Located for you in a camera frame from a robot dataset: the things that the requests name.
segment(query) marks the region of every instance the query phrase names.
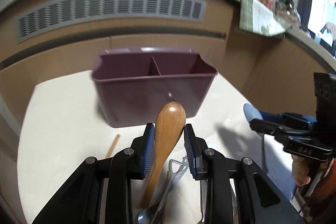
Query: metal spoon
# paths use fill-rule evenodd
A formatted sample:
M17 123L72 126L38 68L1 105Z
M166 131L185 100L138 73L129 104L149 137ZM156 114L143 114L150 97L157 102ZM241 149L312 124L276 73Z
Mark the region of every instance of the metal spoon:
M174 173L172 170L172 163L180 164L179 169ZM156 224L161 219L161 213L163 206L166 202L168 195L171 193L177 182L181 179L184 173L188 169L188 158L183 157L182 162L177 160L169 160L169 172L170 178L166 187L165 192L161 198L160 203L150 206L139 213L138 224Z

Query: purple plastic container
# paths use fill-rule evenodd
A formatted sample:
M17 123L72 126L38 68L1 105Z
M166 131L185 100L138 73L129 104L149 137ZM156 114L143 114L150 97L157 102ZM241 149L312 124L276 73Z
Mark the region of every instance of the purple plastic container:
M105 119L114 128L155 122L168 102L198 112L217 70L191 50L105 50L92 72Z

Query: wooden spoon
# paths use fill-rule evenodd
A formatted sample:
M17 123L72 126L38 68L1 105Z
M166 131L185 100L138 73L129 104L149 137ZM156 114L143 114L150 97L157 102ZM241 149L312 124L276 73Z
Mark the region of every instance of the wooden spoon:
M152 199L162 167L179 141L185 125L185 111L178 102L166 104L155 122L155 163L140 201L141 208L147 208Z

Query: wooden spoon head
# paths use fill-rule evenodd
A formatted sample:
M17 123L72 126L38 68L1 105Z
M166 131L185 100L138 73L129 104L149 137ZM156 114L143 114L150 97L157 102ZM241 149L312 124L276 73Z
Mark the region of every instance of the wooden spoon head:
M185 110L178 102L166 104L159 112L155 122L156 163L164 163L174 149L181 137L185 119Z

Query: white tabletop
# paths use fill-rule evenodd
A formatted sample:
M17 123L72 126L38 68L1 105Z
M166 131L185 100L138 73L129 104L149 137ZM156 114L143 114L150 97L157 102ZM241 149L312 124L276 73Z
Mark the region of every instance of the white tabletop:
M251 131L245 119L245 103L248 100L225 78L217 75L199 112L195 117L188 118L187 123L193 125L196 136L206 139L208 146L224 156L238 160L249 156L261 166L260 137ZM59 77L37 85L26 111L17 158L18 187L28 224L33 222L48 200L86 157L103 159L116 134L120 134L114 155L129 147L135 137L143 134L144 129L144 125L111 128L105 122L99 111L91 71ZM269 164L269 176L275 176L281 188L281 184L287 185L290 180L291 157L281 151L281 144L276 143L272 137L266 140L274 144L266 148L272 154L272 162L277 162L276 166ZM168 160L182 160L186 154L183 144L181 138ZM162 193L168 160L152 204L158 201ZM141 198L144 183L132 181L135 205ZM199 200L199 183L187 171L167 201L167 223L197 223L201 219Z

